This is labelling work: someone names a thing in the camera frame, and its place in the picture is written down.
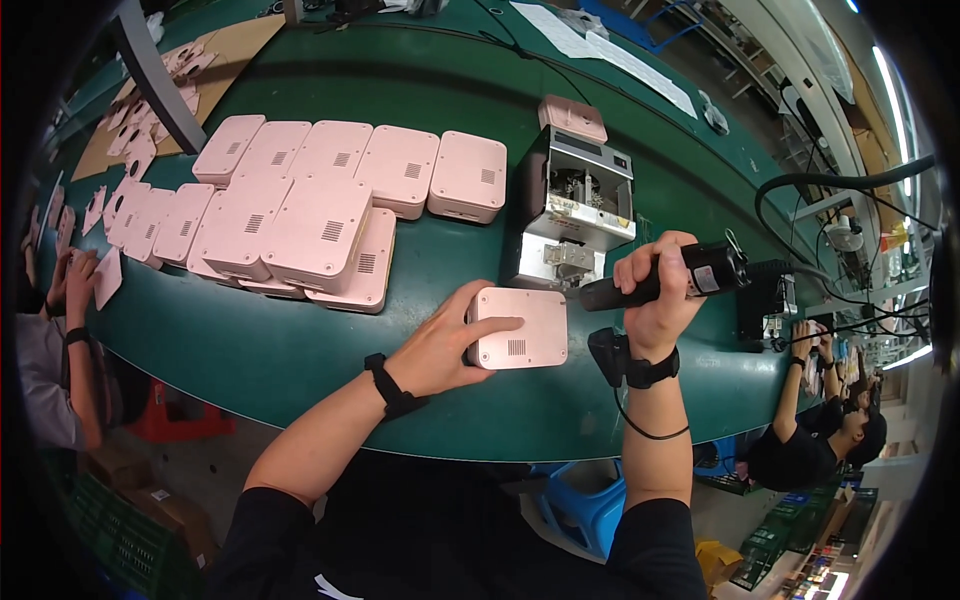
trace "black t-shirt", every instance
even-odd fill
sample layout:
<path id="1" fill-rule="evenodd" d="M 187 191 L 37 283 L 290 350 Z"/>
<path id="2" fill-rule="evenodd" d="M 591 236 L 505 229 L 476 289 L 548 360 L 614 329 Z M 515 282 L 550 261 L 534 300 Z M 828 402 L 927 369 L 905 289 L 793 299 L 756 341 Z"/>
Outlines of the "black t-shirt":
<path id="1" fill-rule="evenodd" d="M 786 444 L 773 426 L 747 450 L 747 472 L 774 492 L 805 490 L 825 484 L 837 469 L 837 457 L 827 437 L 797 425 Z"/>
<path id="2" fill-rule="evenodd" d="M 374 480 L 344 493 L 338 482 L 316 524 L 284 492 L 247 490 L 206 597 L 706 600 L 682 502 L 634 506 L 602 565 L 542 540 L 515 497 L 469 468 L 471 477 L 439 472 L 414 488 L 394 477 L 386 486 L 392 493 Z"/>

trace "black sleeve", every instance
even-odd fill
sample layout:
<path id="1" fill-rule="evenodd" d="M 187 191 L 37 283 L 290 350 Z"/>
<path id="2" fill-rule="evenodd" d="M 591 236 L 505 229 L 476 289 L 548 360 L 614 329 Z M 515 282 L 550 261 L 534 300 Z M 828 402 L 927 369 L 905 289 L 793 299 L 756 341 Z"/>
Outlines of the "black sleeve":
<path id="1" fill-rule="evenodd" d="M 207 599 L 282 598 L 313 514 L 288 493 L 252 488 L 240 494 L 223 552 L 210 568 Z"/>
<path id="2" fill-rule="evenodd" d="M 607 569 L 630 580 L 643 597 L 706 600 L 695 552 L 690 508 L 673 498 L 647 500 L 620 518 Z"/>

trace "worker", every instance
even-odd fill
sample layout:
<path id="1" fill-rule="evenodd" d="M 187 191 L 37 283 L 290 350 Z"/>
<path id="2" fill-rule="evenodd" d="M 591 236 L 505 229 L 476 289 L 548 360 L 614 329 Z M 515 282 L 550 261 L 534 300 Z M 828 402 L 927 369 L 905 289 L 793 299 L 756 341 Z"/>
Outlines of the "worker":
<path id="1" fill-rule="evenodd" d="M 703 303 L 686 297 L 680 246 L 693 243 L 688 233 L 667 231 L 614 266 L 614 283 L 629 294 L 650 274 L 651 257 L 660 256 L 659 299 L 627 309 L 623 320 L 635 365 L 647 373 L 673 364 L 677 338 Z M 626 501 L 605 565 L 542 540 L 520 515 L 518 498 L 502 491 L 484 465 L 357 454 L 385 417 L 415 419 L 403 415 L 428 397 L 442 416 L 443 392 L 496 376 L 461 360 L 477 339 L 522 326 L 507 317 L 464 323 L 470 301 L 490 285 L 478 280 L 458 289 L 386 362 L 381 354 L 368 357 L 360 374 L 267 447 L 237 501 L 207 598 L 706 600 L 690 522 L 690 435 L 675 371 L 650 374 L 648 389 L 629 390 L 630 419 L 669 439 L 624 429 Z M 430 436 L 425 423 L 409 435 Z M 315 524 L 312 511 L 325 494 Z"/>
<path id="2" fill-rule="evenodd" d="M 39 314 L 16 315 L 16 359 L 37 444 L 89 450 L 108 428 L 139 418 L 150 378 L 90 338 L 85 315 L 99 261 L 95 250 L 76 252 L 67 272 L 72 255 L 58 257 Z"/>
<path id="3" fill-rule="evenodd" d="M 741 478 L 756 481 L 774 492 L 792 492 L 824 485 L 841 463 L 861 468 L 874 460 L 886 444 L 887 423 L 870 401 L 870 390 L 840 397 L 840 380 L 833 364 L 832 341 L 821 333 L 818 350 L 827 361 L 824 391 L 830 400 L 814 419 L 797 423 L 797 400 L 804 365 L 810 360 L 813 340 L 805 322 L 793 325 L 790 366 L 780 392 L 774 421 L 737 463 Z"/>

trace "ceiling light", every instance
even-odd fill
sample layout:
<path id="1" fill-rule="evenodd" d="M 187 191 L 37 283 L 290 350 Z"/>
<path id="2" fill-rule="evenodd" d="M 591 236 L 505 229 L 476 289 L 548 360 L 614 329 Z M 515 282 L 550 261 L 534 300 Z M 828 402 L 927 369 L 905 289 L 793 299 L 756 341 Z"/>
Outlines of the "ceiling light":
<path id="1" fill-rule="evenodd" d="M 887 59 L 883 57 L 880 49 L 874 46 L 874 58 L 877 66 L 880 67 L 880 75 L 883 77 L 883 85 L 887 88 L 887 96 L 890 98 L 890 108 L 894 112 L 894 125 L 897 127 L 897 141 L 900 143 L 900 162 L 909 160 L 909 152 L 906 147 L 906 130 L 903 128 L 903 113 L 900 112 L 900 99 L 897 98 L 897 89 L 894 87 L 894 78 L 890 73 L 890 67 L 887 65 Z M 910 196 L 913 191 L 910 179 L 903 180 L 903 194 Z"/>

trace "blue stool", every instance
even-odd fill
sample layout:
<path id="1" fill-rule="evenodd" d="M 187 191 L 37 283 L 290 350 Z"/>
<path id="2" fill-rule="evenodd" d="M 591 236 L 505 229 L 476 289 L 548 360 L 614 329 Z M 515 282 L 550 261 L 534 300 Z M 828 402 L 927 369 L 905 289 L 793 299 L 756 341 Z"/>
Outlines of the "blue stool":
<path id="1" fill-rule="evenodd" d="M 711 442 L 717 451 L 717 464 L 714 467 L 694 467 L 693 474 L 701 477 L 736 475 L 736 436 L 729 436 Z"/>
<path id="2" fill-rule="evenodd" d="M 576 462 L 533 465 L 530 470 L 531 475 L 547 476 L 546 490 L 533 496 L 543 520 L 578 548 L 602 559 L 610 555 L 627 498 L 623 467 L 618 459 L 613 463 L 616 481 L 594 494 L 577 492 L 560 478 Z"/>

